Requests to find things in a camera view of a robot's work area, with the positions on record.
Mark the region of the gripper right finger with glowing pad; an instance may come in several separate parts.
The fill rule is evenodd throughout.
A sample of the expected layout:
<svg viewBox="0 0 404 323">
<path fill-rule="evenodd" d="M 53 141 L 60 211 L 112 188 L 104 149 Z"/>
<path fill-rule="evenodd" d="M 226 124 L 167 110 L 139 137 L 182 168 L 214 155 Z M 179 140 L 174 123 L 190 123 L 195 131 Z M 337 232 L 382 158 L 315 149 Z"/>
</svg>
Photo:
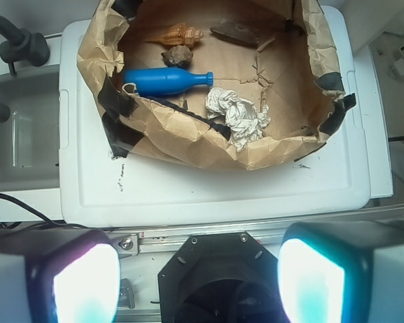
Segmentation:
<svg viewBox="0 0 404 323">
<path fill-rule="evenodd" d="M 404 220 L 296 222 L 277 281 L 290 322 L 404 322 Z"/>
</svg>

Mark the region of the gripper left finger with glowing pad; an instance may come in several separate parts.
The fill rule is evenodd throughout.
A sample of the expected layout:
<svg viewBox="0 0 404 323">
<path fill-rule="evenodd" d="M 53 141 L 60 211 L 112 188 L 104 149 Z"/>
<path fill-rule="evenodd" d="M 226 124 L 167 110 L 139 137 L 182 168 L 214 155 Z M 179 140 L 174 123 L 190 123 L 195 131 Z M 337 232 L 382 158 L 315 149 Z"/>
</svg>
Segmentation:
<svg viewBox="0 0 404 323">
<path fill-rule="evenodd" d="M 0 322 L 113 322 L 120 280 L 102 230 L 0 230 Z"/>
</svg>

